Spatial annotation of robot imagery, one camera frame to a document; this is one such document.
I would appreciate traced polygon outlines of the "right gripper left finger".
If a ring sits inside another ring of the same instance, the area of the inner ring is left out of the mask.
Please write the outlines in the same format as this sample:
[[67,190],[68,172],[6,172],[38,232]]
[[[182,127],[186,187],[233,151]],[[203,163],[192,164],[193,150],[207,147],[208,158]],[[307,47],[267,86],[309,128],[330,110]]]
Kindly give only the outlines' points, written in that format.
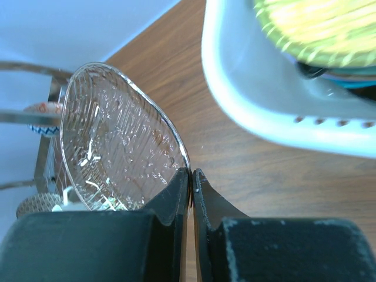
[[27,214],[1,243],[2,281],[184,281],[189,173],[134,211]]

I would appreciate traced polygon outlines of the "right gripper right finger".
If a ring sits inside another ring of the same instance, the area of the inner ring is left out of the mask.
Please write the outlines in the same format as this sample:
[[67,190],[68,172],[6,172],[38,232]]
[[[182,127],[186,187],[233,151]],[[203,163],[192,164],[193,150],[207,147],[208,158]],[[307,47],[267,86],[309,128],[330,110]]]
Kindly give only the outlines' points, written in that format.
[[345,219],[250,217],[193,173],[199,281],[374,281],[375,255]]

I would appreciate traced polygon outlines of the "clear glass plate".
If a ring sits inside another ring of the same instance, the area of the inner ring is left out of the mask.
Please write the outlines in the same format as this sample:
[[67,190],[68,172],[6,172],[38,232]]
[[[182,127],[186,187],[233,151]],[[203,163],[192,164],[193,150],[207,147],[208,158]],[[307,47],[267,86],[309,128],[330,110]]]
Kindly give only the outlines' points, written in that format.
[[191,168],[164,111],[105,63],[87,63],[71,76],[59,141],[66,175],[88,210],[139,209],[178,170]]

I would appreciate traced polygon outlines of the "black dish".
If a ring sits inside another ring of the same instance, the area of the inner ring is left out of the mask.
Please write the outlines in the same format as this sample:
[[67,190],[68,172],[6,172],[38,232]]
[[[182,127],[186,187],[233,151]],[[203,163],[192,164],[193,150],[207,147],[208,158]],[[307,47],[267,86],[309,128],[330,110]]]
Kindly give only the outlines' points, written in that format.
[[307,79],[330,80],[361,99],[375,102],[375,66],[328,69],[301,62],[296,62],[295,66]]

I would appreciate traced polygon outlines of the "yellow patterned plate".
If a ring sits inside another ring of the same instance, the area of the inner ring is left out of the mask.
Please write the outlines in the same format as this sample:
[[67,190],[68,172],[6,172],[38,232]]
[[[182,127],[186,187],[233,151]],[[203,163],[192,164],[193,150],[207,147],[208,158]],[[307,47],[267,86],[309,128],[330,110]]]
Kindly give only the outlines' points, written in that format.
[[299,62],[375,66],[375,1],[254,1],[261,30]]

